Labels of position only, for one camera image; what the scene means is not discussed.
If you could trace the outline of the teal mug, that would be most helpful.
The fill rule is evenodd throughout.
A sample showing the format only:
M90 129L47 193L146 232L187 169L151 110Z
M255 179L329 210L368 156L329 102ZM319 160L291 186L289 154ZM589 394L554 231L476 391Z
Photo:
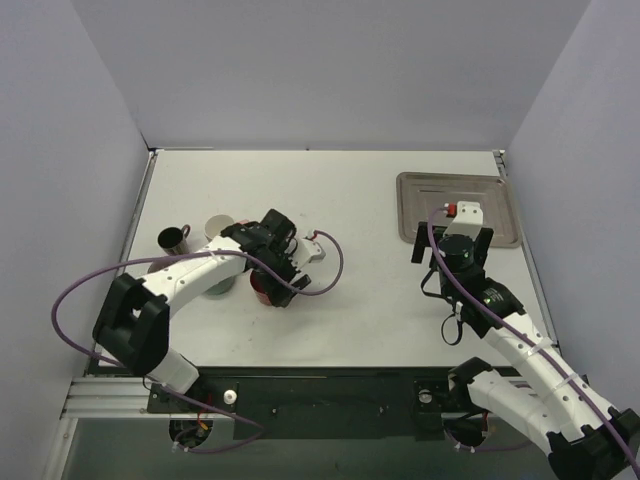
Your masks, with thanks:
M235 284L235 278L230 277L213 285L212 287L207 289L204 292L204 294L209 297L217 297L217 296L225 295L229 290L232 289L234 284Z

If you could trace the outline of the metal tray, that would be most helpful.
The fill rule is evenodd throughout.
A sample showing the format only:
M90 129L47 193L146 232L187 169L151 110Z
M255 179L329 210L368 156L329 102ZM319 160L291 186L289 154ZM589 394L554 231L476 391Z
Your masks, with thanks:
M484 212L484 225L494 230L491 246L517 248L522 243L511 188L499 176L403 172L396 177L398 233L413 243L418 224L436 207L470 201Z

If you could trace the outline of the red mug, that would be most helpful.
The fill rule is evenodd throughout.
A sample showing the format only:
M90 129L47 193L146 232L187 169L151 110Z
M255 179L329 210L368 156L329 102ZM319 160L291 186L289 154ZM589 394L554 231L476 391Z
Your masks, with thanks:
M263 305L272 306L272 302L266 290L266 287L268 286L268 278L259 271L253 270L250 274L249 281L258 301Z

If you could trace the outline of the pink mug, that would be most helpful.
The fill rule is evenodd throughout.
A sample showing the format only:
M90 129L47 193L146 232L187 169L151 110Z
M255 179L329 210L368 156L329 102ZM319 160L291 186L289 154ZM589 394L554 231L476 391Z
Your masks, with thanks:
M235 220L226 214L218 214L210 217L204 225L204 235L208 241L212 241L215 237L223 237L222 232L233 225L246 225L248 219Z

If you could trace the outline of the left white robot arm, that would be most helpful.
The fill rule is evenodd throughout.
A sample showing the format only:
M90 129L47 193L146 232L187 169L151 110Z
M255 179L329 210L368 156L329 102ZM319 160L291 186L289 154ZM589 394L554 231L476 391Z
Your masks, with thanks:
M176 261L134 278L124 273L111 284L93 329L93 338L135 376L169 387L181 410L200 408L206 388L198 369L170 347L170 320L182 307L213 286L254 270L271 305L285 307L310 278L308 263L324 258L313 240L297 236L295 225L271 209L262 221L232 224L198 251L197 258Z

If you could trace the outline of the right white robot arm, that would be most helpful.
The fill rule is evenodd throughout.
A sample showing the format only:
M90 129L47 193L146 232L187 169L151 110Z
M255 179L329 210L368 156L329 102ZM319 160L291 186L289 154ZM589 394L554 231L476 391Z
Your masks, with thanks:
M620 410L591 389L531 322L524 305L487 277L484 262L492 232L476 238L446 234L420 223L412 262L427 249L437 298L446 301L460 327L469 326L524 379L519 388L488 362L473 357L449 373L446 394L459 408L495 414L546 456L559 479L613 479L639 463L639 416Z

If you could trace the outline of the lilac mug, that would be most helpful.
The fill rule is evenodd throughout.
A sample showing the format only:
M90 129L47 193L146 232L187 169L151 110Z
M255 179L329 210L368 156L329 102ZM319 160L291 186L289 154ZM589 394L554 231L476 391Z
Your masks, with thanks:
M147 269L147 273L152 274L160 270L163 270L165 267L166 267L166 264L163 262L159 262L159 261L152 262Z

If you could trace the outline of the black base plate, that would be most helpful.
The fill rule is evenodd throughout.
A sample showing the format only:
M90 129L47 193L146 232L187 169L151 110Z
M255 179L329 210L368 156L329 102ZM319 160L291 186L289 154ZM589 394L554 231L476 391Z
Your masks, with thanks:
M224 411L233 437L272 440L440 440L459 434L473 443L489 434L479 408L449 393L446 367L203 368L177 398L151 389L152 414L197 414L203 404Z

